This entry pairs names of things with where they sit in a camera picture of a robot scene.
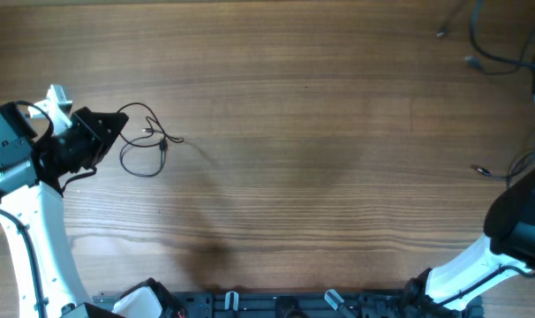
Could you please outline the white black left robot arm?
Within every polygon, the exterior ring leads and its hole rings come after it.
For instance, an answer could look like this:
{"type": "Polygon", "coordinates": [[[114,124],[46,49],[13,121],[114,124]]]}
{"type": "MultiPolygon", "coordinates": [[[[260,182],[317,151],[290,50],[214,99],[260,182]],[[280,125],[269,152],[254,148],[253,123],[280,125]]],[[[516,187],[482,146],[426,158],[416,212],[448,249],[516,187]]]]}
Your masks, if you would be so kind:
{"type": "Polygon", "coordinates": [[[90,303],[64,228],[59,179],[88,178],[128,121],[123,112],[84,107],[65,117],[40,110],[48,128],[38,135],[21,112],[0,106],[0,224],[4,228],[22,317],[87,316],[90,303]]]}

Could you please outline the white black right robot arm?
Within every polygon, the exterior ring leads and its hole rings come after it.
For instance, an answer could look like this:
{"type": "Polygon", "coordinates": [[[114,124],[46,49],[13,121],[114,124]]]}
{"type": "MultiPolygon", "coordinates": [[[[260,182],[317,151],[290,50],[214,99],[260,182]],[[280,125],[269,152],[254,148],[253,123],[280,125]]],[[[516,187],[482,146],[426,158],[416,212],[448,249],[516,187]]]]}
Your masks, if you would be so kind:
{"type": "MultiPolygon", "coordinates": [[[[535,100],[535,65],[532,69],[535,100]]],[[[494,201],[483,234],[471,246],[410,280],[402,303],[437,315],[461,312],[513,276],[535,278],[535,168],[494,201]]]]}

